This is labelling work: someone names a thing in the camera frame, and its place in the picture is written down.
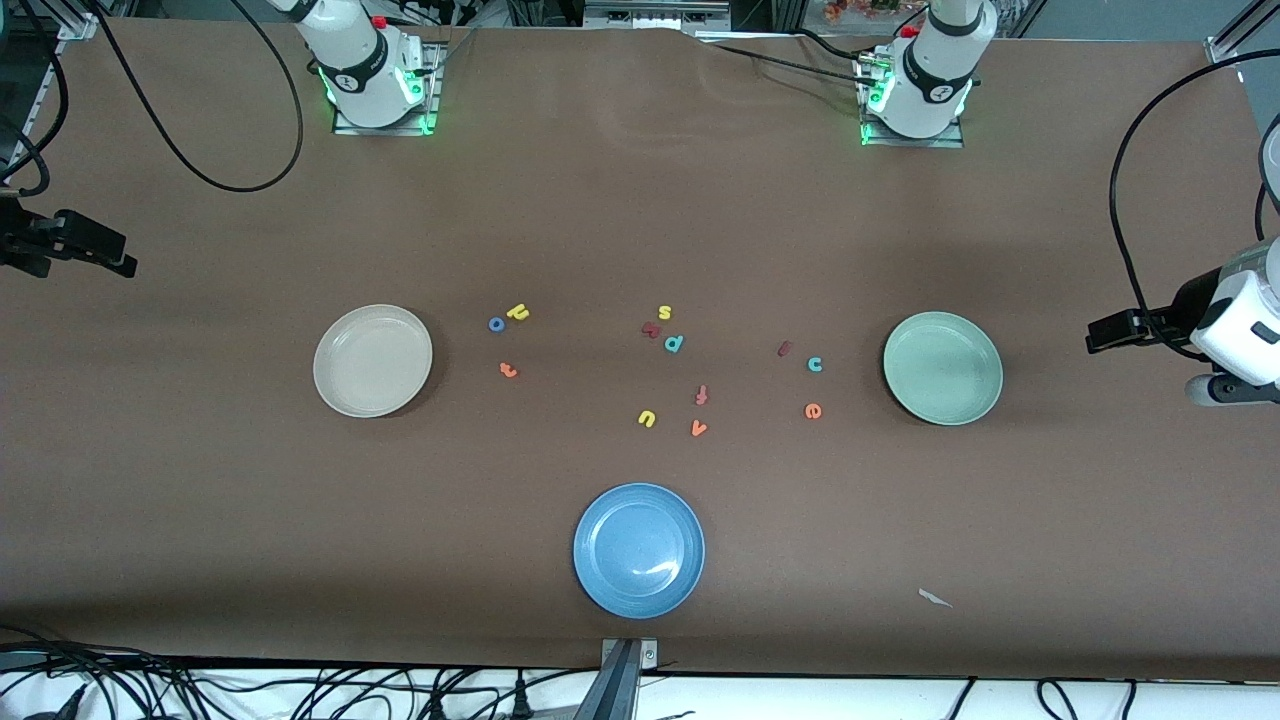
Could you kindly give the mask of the green plate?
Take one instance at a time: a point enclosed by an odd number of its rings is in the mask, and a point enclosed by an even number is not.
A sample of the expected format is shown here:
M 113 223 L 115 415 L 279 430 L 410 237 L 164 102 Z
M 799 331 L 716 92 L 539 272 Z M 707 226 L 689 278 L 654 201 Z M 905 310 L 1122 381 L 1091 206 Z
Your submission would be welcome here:
M 980 420 L 1004 391 L 993 341 L 952 313 L 918 313 L 900 322 L 884 342 L 881 369 L 893 400 L 937 427 Z

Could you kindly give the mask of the beige brown plate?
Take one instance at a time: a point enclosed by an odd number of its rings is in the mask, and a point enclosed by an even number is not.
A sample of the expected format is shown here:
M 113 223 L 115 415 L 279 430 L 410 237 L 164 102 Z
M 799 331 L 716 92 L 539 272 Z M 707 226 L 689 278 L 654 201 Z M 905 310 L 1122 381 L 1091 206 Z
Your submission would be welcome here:
M 320 338 L 314 384 L 323 402 L 344 416 L 387 416 L 422 391 L 433 360 L 430 331 L 416 314 L 367 305 L 339 318 Z

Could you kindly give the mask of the brown table cover sheet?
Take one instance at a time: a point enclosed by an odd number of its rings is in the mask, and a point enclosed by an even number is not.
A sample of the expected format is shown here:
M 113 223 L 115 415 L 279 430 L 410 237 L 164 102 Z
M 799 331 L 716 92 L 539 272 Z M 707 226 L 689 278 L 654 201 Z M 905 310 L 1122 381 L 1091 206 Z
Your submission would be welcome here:
M 102 38 L 64 56 L 29 206 L 140 266 L 0 269 L 0 623 L 188 656 L 586 666 L 648 635 L 680 671 L 1280 680 L 1280 407 L 1197 407 L 1194 363 L 1084 343 L 1133 305 L 1114 154 L 1197 44 L 995 44 L 938 150 L 861 146 L 832 79 L 666 29 L 483 29 L 435 135 L 343 137 L 273 36 L 305 146 L 248 195 L 179 167 Z M 344 416 L 314 355 L 374 304 L 425 323 L 430 377 Z M 929 311 L 1001 356 L 978 421 L 884 383 Z M 707 542 L 639 621 L 572 560 L 636 482 Z

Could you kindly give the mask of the blue plate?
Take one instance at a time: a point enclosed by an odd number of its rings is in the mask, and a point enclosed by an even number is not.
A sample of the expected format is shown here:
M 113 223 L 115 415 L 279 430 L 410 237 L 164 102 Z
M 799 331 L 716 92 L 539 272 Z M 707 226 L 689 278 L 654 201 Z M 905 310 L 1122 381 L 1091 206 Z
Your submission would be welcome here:
M 586 506 L 572 560 L 579 584 L 599 609 L 652 620 L 675 611 L 696 589 L 707 542 L 680 495 L 636 482 L 609 488 Z

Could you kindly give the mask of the grey power box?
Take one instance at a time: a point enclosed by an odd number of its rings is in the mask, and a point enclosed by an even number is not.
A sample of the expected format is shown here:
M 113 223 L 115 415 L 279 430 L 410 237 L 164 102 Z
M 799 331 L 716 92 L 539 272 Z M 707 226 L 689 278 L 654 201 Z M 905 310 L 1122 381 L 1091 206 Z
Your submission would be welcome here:
M 685 33 L 732 29 L 728 0 L 582 0 L 588 29 L 667 28 Z

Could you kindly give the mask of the aluminium table edge rail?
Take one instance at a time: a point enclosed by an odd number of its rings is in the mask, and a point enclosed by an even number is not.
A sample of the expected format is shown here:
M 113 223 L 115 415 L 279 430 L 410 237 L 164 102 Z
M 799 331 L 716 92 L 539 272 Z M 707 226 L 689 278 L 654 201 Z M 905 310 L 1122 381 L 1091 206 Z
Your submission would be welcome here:
M 51 184 L 46 150 L 67 118 L 65 46 L 23 33 L 0 42 L 0 199 Z

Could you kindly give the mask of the aluminium frame profile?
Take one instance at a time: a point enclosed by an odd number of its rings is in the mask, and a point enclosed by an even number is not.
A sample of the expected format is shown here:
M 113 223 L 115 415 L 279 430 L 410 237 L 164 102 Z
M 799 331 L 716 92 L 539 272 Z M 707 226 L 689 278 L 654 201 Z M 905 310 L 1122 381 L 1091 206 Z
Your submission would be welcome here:
M 1234 58 L 1267 26 L 1280 20 L 1280 0 L 1248 0 L 1213 36 L 1206 40 L 1211 61 Z
M 59 26 L 60 41 L 91 38 L 96 31 L 96 0 L 41 0 Z

